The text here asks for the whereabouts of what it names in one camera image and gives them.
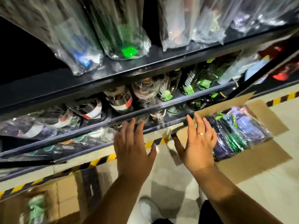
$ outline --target cardboard box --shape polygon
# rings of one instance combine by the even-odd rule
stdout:
[[[81,223],[112,184],[106,164],[55,178],[0,202],[0,223],[20,224],[33,195],[45,193],[52,224]]]
[[[201,117],[205,117],[215,112],[222,112],[234,106],[244,105],[251,96],[252,93],[237,97],[205,108],[197,113]],[[248,102],[246,105],[264,126],[271,131],[273,136],[277,136],[288,130],[276,114],[267,107],[264,101],[256,100]],[[186,147],[187,143],[187,129],[188,127],[177,132],[177,136],[184,147]],[[222,160],[217,163],[217,166],[233,183],[237,184],[290,159],[290,155],[271,139],[236,154],[232,158]]]

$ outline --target finger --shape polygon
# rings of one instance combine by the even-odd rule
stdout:
[[[176,148],[176,151],[177,151],[177,153],[178,153],[178,156],[179,156],[180,158],[182,158],[182,157],[183,157],[183,154],[184,154],[184,152],[185,152],[185,149],[184,149],[184,147],[182,146],[180,140],[178,139],[178,137],[177,137],[177,135],[176,135],[175,133],[172,134],[171,136],[172,136],[172,139],[173,139],[173,141],[174,141],[174,147]]]
[[[188,121],[188,141],[196,139],[196,127],[194,124],[193,119],[187,115],[187,121]]]
[[[137,126],[135,135],[134,135],[134,143],[138,145],[139,148],[142,148],[144,151],[144,139],[143,139],[143,128],[145,121],[142,120],[141,123]]]
[[[126,128],[126,146],[127,148],[134,146],[134,127],[136,119],[132,118],[131,122]]]
[[[148,158],[150,160],[150,164],[151,166],[153,166],[156,156],[157,156],[157,150],[156,150],[157,146],[156,144],[152,144],[152,149],[150,150],[149,154],[148,154]]]
[[[128,126],[128,122],[127,121],[123,122],[122,127],[121,127],[121,131],[120,131],[121,142],[123,143],[123,145],[126,144],[126,129],[127,129],[127,126]]]
[[[218,141],[218,137],[217,137],[217,133],[216,133],[215,129],[212,128],[212,130],[213,130],[213,137],[212,137],[212,141],[211,141],[211,146],[212,146],[212,148],[214,148]]]
[[[211,124],[209,123],[209,121],[206,118],[202,119],[205,125],[205,137],[207,139],[208,142],[210,142],[212,140],[213,137],[213,128],[211,127]]]
[[[203,122],[202,118],[199,116],[199,114],[197,114],[197,112],[195,112],[194,117],[197,122],[197,136],[202,137],[202,135],[200,133],[205,133],[204,122]]]
[[[121,150],[121,147],[120,147],[120,140],[121,140],[121,134],[120,133],[117,133],[115,136],[114,136],[114,141],[113,141],[113,146],[114,146],[114,151],[115,151],[115,154],[118,155],[120,150]]]

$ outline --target hand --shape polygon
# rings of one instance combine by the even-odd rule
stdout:
[[[197,129],[193,119],[187,115],[188,139],[186,149],[181,145],[180,140],[173,136],[178,155],[192,175],[203,168],[214,165],[212,150],[218,140],[217,134],[210,123],[205,118],[202,120],[197,113],[194,116],[197,122]]]
[[[157,151],[156,145],[152,146],[151,152],[147,155],[144,140],[142,121],[134,133],[135,118],[130,124],[123,123],[122,129],[114,137],[114,150],[117,157],[118,177],[132,181],[142,186],[152,170]]]

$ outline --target shoe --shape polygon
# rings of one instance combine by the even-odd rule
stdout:
[[[142,216],[146,223],[152,224],[157,219],[164,219],[158,206],[148,197],[142,197],[139,200]]]

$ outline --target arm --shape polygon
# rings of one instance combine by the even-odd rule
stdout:
[[[174,136],[178,155],[196,179],[224,223],[281,223],[256,201],[235,186],[215,165],[212,150],[217,134],[209,122],[195,113],[190,116],[186,149]]]
[[[140,189],[151,172],[157,152],[155,145],[147,155],[144,140],[144,121],[134,133],[135,118],[123,123],[114,138],[118,178],[104,195],[98,207],[84,220],[84,224],[126,224],[138,198]]]

